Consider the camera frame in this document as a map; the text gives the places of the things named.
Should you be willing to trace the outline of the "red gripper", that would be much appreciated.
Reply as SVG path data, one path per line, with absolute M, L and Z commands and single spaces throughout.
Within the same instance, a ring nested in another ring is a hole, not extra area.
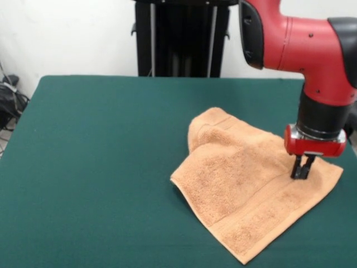
M 292 179 L 307 179 L 311 166 L 317 156 L 339 157 L 344 151 L 347 136 L 341 130 L 337 139 L 331 141 L 311 139 L 301 134 L 296 125 L 287 125 L 284 131 L 284 147 L 288 154 L 296 155 L 291 171 Z M 301 166 L 302 155 L 306 155 L 306 162 Z

